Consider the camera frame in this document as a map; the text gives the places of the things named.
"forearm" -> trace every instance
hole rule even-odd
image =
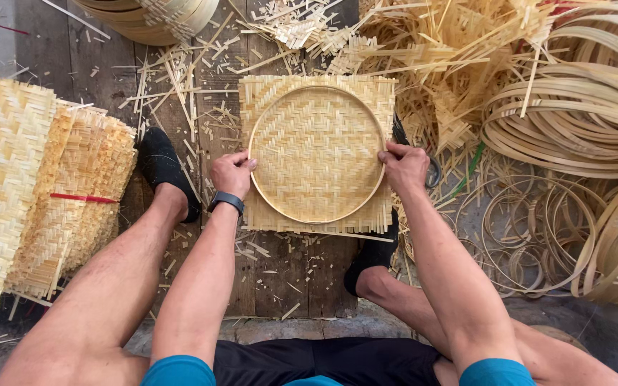
[[[450,343],[458,369],[480,359],[520,361],[511,319],[491,281],[469,255],[423,190],[405,192],[422,287]]]
[[[210,367],[235,276],[238,212],[219,204],[168,291],[154,328],[152,361],[192,355]]]

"leg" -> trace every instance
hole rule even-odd
[[[138,384],[149,359],[122,347],[149,311],[171,231],[186,215],[183,191],[157,186],[147,212],[90,259],[13,351],[0,384]]]
[[[390,276],[385,267],[370,267],[356,282],[361,297],[385,308],[450,357],[450,347],[440,322],[424,291]],[[512,320],[521,359],[533,379],[541,385],[618,385],[618,373],[576,347]],[[449,361],[436,363],[435,373],[443,386],[459,376]]]

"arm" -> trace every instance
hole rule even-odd
[[[245,197],[249,173],[256,166],[255,159],[246,160],[247,154],[244,150],[214,161],[211,179],[217,190]],[[237,215],[234,206],[220,203],[187,255],[159,311],[152,363],[191,355],[213,368],[216,339],[233,289]]]
[[[389,152],[378,156],[402,199],[419,279],[447,336],[457,373],[485,358],[522,363],[502,299],[426,193],[428,156],[411,146],[387,147]]]

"hand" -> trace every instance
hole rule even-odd
[[[249,191],[249,173],[257,167],[256,159],[247,159],[249,150],[226,154],[211,164],[211,180],[216,190],[235,194],[240,200]]]
[[[424,184],[431,160],[424,149],[392,142],[387,142],[386,147],[388,151],[379,152],[378,158],[385,164],[388,183],[395,193],[400,197],[416,192],[426,194]]]

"wooden floor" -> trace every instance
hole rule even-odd
[[[71,0],[51,1],[75,15],[84,15]],[[250,12],[259,14],[259,8],[266,3],[265,0],[231,0],[231,2],[238,10],[246,12],[246,17],[250,20]],[[29,66],[31,72],[37,75],[35,78],[30,74],[23,74],[19,76],[20,81],[54,89],[56,95],[65,100],[93,102],[95,106],[107,109],[109,115],[137,127],[139,117],[133,113],[132,104],[118,109],[125,98],[137,93],[139,78],[136,69],[112,68],[112,66],[141,66],[141,61],[145,58],[153,63],[157,59],[159,48],[147,47],[125,39],[92,18],[85,20],[108,33],[111,39],[104,39],[103,43],[96,39],[88,41],[87,27],[69,19],[40,0],[17,0],[15,6],[16,28],[30,33],[29,36],[16,37],[16,60],[22,66]],[[229,0],[220,0],[212,20],[222,23],[232,11]],[[335,19],[340,21],[337,27],[353,25],[358,20],[358,0],[344,0],[330,11],[339,14]],[[208,41],[216,30],[208,25],[198,36]],[[220,41],[231,39],[237,33],[236,30],[225,28],[218,39]],[[102,38],[91,30],[90,36]],[[275,43],[266,42],[260,36],[243,34],[241,37],[242,40],[227,50],[230,58],[240,56],[250,65],[254,65],[278,53]],[[252,49],[260,52],[264,59],[252,54]],[[209,60],[212,54],[212,51],[207,52],[204,59]],[[306,60],[307,69],[314,67],[311,58],[306,56]],[[99,72],[91,77],[93,69],[99,69]],[[261,66],[250,73],[287,74],[282,60]],[[210,73],[201,61],[195,71],[196,86],[201,86],[203,89],[223,89],[226,84],[230,89],[236,89],[237,79],[240,77],[241,75],[229,71],[224,71],[223,74],[215,74],[214,71]],[[166,81],[153,84],[151,93],[169,91],[170,87],[171,84]],[[204,100],[203,94],[197,95],[197,111],[209,111],[212,107],[220,106],[221,101],[225,99],[225,106],[231,113],[234,115],[239,113],[240,104],[236,93],[229,94],[227,98],[225,94],[213,94],[210,100]],[[185,133],[187,121],[177,96],[171,95],[169,98],[157,111],[157,117],[171,138],[176,152],[185,160],[188,151],[183,140],[189,141],[191,133]],[[220,128],[214,133],[214,139],[210,140],[208,135],[200,131],[198,138],[200,147],[207,155],[202,156],[199,163],[202,177],[209,177],[211,162],[226,151],[222,149],[221,144],[227,145],[227,143],[219,143],[217,138],[235,136],[234,131]],[[228,152],[233,151],[227,147],[226,149]],[[139,218],[149,206],[152,197],[145,181],[139,173],[134,173],[121,202],[120,220],[123,230]],[[161,275],[161,284],[170,284],[178,273],[201,231],[202,224],[203,221],[186,226],[180,224],[176,227],[176,231],[186,236],[189,232],[192,236],[187,236],[186,240],[178,238],[170,242],[167,249],[169,255],[163,260],[161,272],[165,273],[169,267],[170,270],[167,276]],[[183,247],[184,241],[187,242],[186,247]],[[342,282],[343,274],[358,248],[356,239],[331,236],[321,240],[320,244],[307,246],[301,238],[280,239],[274,232],[257,232],[243,241],[245,245],[246,241],[252,241],[269,250],[271,258],[263,257],[259,253],[256,255],[259,258],[257,261],[244,256],[236,258],[235,285],[226,315],[280,317],[297,303],[300,303],[300,306],[292,313],[293,317],[335,317],[353,313],[356,298],[345,291]],[[294,248],[291,252],[288,252],[288,243],[290,248]],[[262,271],[277,271],[278,274],[262,273]],[[157,301],[152,307],[156,315],[166,292],[166,288],[158,290]]]

